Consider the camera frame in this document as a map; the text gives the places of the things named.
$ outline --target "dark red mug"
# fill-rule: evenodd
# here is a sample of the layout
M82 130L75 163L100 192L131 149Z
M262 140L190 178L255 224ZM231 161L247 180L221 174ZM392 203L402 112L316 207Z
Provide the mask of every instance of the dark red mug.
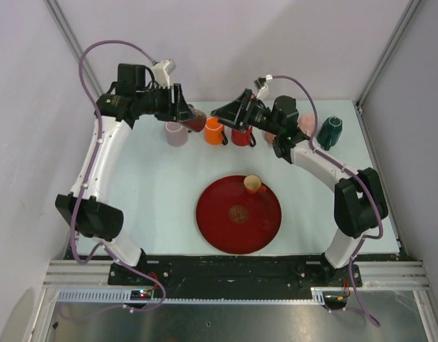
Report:
M231 141L238 146L254 147L256 145L254 134L252 133L252 127L246 132L240 132L238 130L231 131Z

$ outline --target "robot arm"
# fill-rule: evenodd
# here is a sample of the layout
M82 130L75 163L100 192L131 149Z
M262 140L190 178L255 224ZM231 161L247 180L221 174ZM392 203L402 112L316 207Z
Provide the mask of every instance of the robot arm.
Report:
M311 149L310 138L298 128L296 100L285 95L279 96L270 110L261 101L263 95L260 91L255 96L250 89L246 89L235 101L213 110L212 116L235 130L246 131L250 126L255 126L275 134L273 149L276 156L302 167L334 193L334 218L338 230L322 258L326 272L334 273L348 263L361 237L377 226L377 217L368 198L359 195L363 192L360 185L343 172L345 166L339 168ZM322 151L322 154L336 160L326 152ZM388 209L376 171L372 168L357 170L350 166L347 169L364 182L377 205L380 217L386 217Z
M158 120L179 122L191 130L202 128L198 121L203 121L203 118L198 118L187 105L181 85L170 86L169 75L174 67L171 60L155 64L151 71L157 87L148 88L145 82L147 67L130 64L118 66L118 81L97 101L103 131L88 182L85 184L83 177L98 141L97 118L85 161L70 194L58 195L56 198L57 209L70 223L73 208L83 187L84 193L75 222L76 230L85 237L103 243L120 261L130 266L138 263L142 250L122 229L122 211L108 205L108 188L120 151L135 121L143 114L152 114Z

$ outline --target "orange mug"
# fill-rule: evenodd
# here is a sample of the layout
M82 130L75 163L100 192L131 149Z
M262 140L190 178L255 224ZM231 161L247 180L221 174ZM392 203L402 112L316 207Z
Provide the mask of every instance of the orange mug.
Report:
M204 126L204 139L211 145L226 145L228 139L225 136L225 127L217 118L209 118Z
M258 191L266 191L261 178L257 175L249 175L244 178L244 187L249 194L256 194Z

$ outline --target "gray floor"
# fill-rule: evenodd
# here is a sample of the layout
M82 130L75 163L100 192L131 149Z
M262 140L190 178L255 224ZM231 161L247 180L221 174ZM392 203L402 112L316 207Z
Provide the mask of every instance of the gray floor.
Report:
M363 293L363 299L382 328L320 306L167 304L151 313L115 309L79 323L60 319L47 341L427 341L412 292ZM63 312L78 317L108 305L65 304ZM348 306L357 306L353 295Z

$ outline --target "red cup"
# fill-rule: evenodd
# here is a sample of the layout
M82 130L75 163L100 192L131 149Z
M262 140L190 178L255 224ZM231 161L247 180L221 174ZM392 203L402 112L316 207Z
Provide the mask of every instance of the red cup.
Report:
M246 132L240 132L238 130L231 131L231 141L238 146L250 146L254 147L256 145L254 134L252 133L252 127L250 127Z

